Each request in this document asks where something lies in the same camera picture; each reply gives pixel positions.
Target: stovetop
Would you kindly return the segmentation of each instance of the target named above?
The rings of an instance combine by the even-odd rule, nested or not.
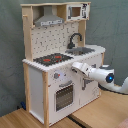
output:
[[[33,61],[44,66],[54,65],[56,63],[64,62],[66,60],[73,59],[73,57],[61,54],[61,53],[54,53],[47,56],[43,56],[40,58],[36,58]]]

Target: faucet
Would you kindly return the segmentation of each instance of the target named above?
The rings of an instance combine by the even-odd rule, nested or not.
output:
[[[74,33],[71,38],[70,38],[70,43],[68,44],[68,49],[72,49],[73,47],[75,47],[75,44],[73,44],[72,39],[75,35],[80,36],[80,41],[82,41],[82,35],[80,33]]]

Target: oven window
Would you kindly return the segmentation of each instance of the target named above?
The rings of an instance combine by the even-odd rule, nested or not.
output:
[[[73,85],[56,92],[56,111],[73,103]]]

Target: oven handle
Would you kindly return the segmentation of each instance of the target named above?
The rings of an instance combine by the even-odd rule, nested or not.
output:
[[[68,81],[66,84],[61,84],[59,87],[66,87],[72,83],[72,80]]]

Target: pegboard backsplash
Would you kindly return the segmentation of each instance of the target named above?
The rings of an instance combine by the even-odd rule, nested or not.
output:
[[[35,27],[31,31],[33,58],[41,57],[67,49],[70,37],[78,33],[79,22]],[[78,46],[78,36],[73,38],[75,47]]]

